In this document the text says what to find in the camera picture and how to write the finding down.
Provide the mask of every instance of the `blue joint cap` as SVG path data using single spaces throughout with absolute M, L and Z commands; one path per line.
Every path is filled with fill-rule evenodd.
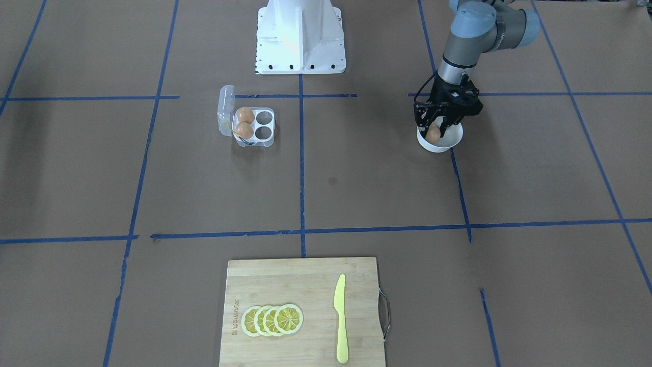
M 541 29 L 541 21 L 537 13 L 532 10 L 523 10 L 526 14 L 526 31 L 523 33 L 523 38 L 521 42 L 516 47 L 527 46 L 534 42 L 539 35 L 539 30 Z
M 453 13 L 457 13 L 457 8 L 460 6 L 460 0 L 449 0 L 449 7 Z
M 463 39 L 479 37 L 496 24 L 496 10 L 489 4 L 470 1 L 457 10 L 451 33 Z

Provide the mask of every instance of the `cutting board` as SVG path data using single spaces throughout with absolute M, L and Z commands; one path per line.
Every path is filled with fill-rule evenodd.
M 343 366 L 336 357 L 333 308 L 340 274 L 346 275 L 346 366 L 385 367 L 374 257 L 229 261 L 220 367 Z M 249 307 L 288 303 L 303 311 L 295 334 L 252 338 L 242 331 L 242 313 Z

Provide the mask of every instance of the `lemon slice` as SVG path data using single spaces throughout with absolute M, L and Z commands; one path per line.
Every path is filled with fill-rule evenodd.
M 256 319 L 254 318 L 256 316 L 256 311 L 259 309 L 260 306 L 249 307 L 243 313 L 243 317 L 240 320 L 240 324 L 242 325 L 244 333 L 252 337 L 260 336 L 260 334 L 256 331 Z
M 263 316 L 263 329 L 265 330 L 266 333 L 268 333 L 271 336 L 281 336 L 283 335 L 282 332 L 280 332 L 275 325 L 274 319 L 276 318 L 276 313 L 278 311 L 279 307 L 272 307 L 269 308 L 266 312 L 265 315 Z
M 278 308 L 274 326 L 283 334 L 294 334 L 303 325 L 303 312 L 295 304 L 284 304 Z
M 256 314 L 254 315 L 254 319 L 256 320 L 256 323 L 254 324 L 254 328 L 256 329 L 256 332 L 258 334 L 261 334 L 262 336 L 269 336 L 269 333 L 265 331 L 265 324 L 264 324 L 264 317 L 265 317 L 265 312 L 272 308 L 272 306 L 267 305 L 263 306 L 256 311 Z

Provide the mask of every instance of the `cutting board handle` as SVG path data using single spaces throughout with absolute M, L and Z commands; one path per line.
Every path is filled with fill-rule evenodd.
M 381 287 L 378 287 L 378 309 L 380 310 L 380 305 L 381 305 L 381 298 L 384 299 L 384 304 L 385 304 L 385 315 L 387 315 L 387 326 L 383 328 L 383 325 L 380 325 L 380 329 L 383 331 L 383 343 L 387 339 L 387 332 L 389 329 L 392 327 L 392 311 L 389 308 L 389 299 L 387 298 L 387 295 L 385 292 L 383 292 L 383 289 Z

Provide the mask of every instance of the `egg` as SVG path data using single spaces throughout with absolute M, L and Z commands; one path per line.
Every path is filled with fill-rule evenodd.
M 238 121 L 252 123 L 254 122 L 254 111 L 249 107 L 240 107 L 237 111 Z
M 243 139 L 249 139 L 254 136 L 254 130 L 246 122 L 240 122 L 235 126 L 235 132 Z
M 433 124 L 433 126 L 431 126 L 426 133 L 426 141 L 431 144 L 437 144 L 440 139 L 441 131 L 439 131 L 439 127 L 437 127 L 437 125 Z

